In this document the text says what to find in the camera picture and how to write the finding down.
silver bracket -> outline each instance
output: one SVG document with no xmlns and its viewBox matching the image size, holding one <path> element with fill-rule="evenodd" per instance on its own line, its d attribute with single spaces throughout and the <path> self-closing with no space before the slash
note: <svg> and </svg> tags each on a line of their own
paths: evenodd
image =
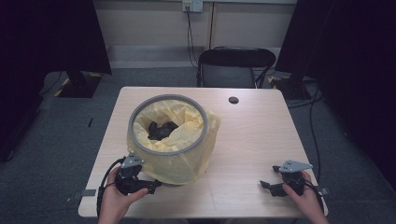
<svg viewBox="0 0 396 224">
<path fill-rule="evenodd" d="M 299 161 L 285 161 L 279 168 L 280 173 L 294 173 L 302 170 L 312 169 L 313 165 Z"/>
<path fill-rule="evenodd" d="M 134 152 L 130 152 L 129 155 L 125 158 L 125 161 L 122 163 L 121 168 L 128 168 L 136 165 L 141 165 L 145 161 L 140 159 L 138 155 Z"/>
</svg>

person's left hand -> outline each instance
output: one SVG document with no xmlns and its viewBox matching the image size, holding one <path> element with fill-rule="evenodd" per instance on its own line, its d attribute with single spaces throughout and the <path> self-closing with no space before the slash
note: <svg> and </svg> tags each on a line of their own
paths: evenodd
<svg viewBox="0 0 396 224">
<path fill-rule="evenodd" d="M 107 184 L 114 183 L 119 169 L 120 167 L 116 167 L 110 172 Z M 108 185 L 102 199 L 99 223 L 119 223 L 128 211 L 129 206 L 143 198 L 148 192 L 148 189 L 140 189 L 125 196 L 117 190 L 114 184 Z"/>
</svg>

table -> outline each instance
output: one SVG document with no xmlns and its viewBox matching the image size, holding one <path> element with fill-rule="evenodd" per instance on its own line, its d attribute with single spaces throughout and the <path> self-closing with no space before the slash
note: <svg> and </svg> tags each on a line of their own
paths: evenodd
<svg viewBox="0 0 396 224">
<path fill-rule="evenodd" d="M 289 198 L 272 197 L 260 180 L 281 183 L 273 165 L 285 160 L 308 163 L 282 93 L 277 90 L 124 87 L 114 107 L 86 189 L 98 189 L 115 160 L 128 155 L 126 136 L 134 109 L 148 98 L 180 94 L 221 117 L 206 173 L 196 182 L 161 186 L 133 203 L 126 217 L 301 217 Z M 239 103 L 229 102 L 237 97 Z M 140 173 L 140 179 L 148 177 Z M 96 196 L 83 197 L 82 217 L 96 217 Z"/>
</svg>

trash bin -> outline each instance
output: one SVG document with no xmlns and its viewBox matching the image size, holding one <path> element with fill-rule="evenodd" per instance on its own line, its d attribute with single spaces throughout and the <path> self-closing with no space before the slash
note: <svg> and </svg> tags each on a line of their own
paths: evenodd
<svg viewBox="0 0 396 224">
<path fill-rule="evenodd" d="M 178 128 L 161 141 L 149 139 L 149 125 L 172 121 Z M 142 172 L 173 185 L 197 180 L 205 172 L 221 119 L 192 99 L 176 94 L 152 97 L 133 112 L 127 134 L 128 151 L 143 161 Z"/>
</svg>

stand base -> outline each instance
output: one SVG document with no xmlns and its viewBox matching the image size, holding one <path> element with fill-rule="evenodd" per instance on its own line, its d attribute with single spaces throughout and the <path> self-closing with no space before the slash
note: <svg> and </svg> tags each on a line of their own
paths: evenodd
<svg viewBox="0 0 396 224">
<path fill-rule="evenodd" d="M 87 84 L 84 87 L 74 86 L 70 79 L 67 79 L 62 87 L 55 93 L 58 97 L 67 98 L 92 98 L 101 80 L 100 75 L 84 74 Z"/>
<path fill-rule="evenodd" d="M 292 82 L 288 77 L 281 79 L 270 78 L 270 84 L 273 88 L 280 90 L 285 100 L 310 100 L 311 95 L 306 89 L 303 82 Z"/>
</svg>

